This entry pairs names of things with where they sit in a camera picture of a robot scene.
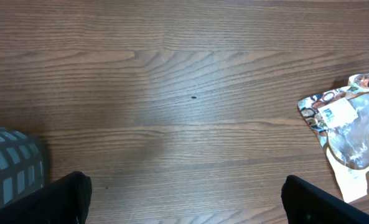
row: white label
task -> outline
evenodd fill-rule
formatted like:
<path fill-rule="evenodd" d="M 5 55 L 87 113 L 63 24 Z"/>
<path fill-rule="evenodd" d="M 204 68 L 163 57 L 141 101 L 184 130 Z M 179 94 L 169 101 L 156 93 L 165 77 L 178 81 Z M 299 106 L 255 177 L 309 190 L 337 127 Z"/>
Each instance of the white label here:
<path fill-rule="evenodd" d="M 358 118 L 357 112 L 345 98 L 319 108 L 319 112 L 328 128 L 343 126 Z"/>

